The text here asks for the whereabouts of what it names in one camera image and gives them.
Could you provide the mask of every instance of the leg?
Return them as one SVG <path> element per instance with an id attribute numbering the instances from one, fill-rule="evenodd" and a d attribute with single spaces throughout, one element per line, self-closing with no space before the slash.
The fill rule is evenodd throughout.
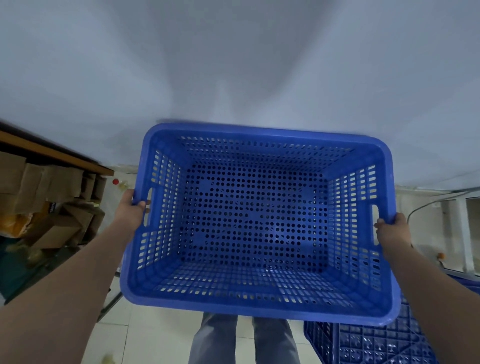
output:
<path id="1" fill-rule="evenodd" d="M 287 320 L 254 317 L 253 336 L 257 364 L 300 364 Z"/>
<path id="2" fill-rule="evenodd" d="M 237 316 L 204 313 L 188 364 L 235 364 Z"/>

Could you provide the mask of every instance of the wooden board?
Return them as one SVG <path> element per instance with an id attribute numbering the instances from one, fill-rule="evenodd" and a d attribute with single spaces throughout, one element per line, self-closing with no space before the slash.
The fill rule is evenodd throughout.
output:
<path id="1" fill-rule="evenodd" d="M 74 156 L 70 156 L 66 153 L 49 148 L 47 146 L 42 146 L 38 143 L 31 142 L 29 140 L 23 139 L 19 136 L 9 134 L 6 132 L 0 131 L 0 142 L 6 143 L 18 148 L 26 149 L 28 151 L 38 153 L 46 157 L 60 160 L 64 163 L 68 163 L 72 165 L 73 167 L 78 167 L 80 169 L 83 169 L 89 172 L 101 174 L 104 176 L 113 176 L 113 173 L 114 173 L 114 171 L 109 168 L 100 166 L 92 162 L 88 162 L 86 160 L 83 160 Z"/>

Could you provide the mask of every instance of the white wall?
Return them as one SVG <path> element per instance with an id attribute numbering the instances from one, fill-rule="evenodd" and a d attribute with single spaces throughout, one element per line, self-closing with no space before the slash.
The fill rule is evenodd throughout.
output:
<path id="1" fill-rule="evenodd" d="M 399 184 L 480 185 L 477 0 L 0 6 L 0 118 L 103 163 L 179 117 L 368 134 Z"/>

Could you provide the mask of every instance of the person's left hand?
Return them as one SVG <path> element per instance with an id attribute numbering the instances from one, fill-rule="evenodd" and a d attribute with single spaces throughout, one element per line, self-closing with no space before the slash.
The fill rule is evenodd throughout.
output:
<path id="1" fill-rule="evenodd" d="M 131 231 L 137 230 L 140 226 L 145 207 L 150 204 L 150 201 L 140 201 L 138 205 L 132 205 L 133 191 L 128 189 L 123 193 L 113 219 L 113 222 L 120 223 Z"/>

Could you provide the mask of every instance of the plastic crate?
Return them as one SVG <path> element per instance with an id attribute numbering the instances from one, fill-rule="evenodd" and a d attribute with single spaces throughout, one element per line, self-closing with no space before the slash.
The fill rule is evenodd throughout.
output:
<path id="1" fill-rule="evenodd" d="M 480 294 L 480 282 L 453 278 Z M 323 364 L 438 363 L 403 296 L 398 318 L 386 326 L 305 321 L 303 331 Z"/>
<path id="2" fill-rule="evenodd" d="M 151 212 L 124 256 L 136 304 L 384 325 L 400 292 L 374 244 L 395 216 L 378 139 L 193 122 L 145 136 L 134 202 Z"/>

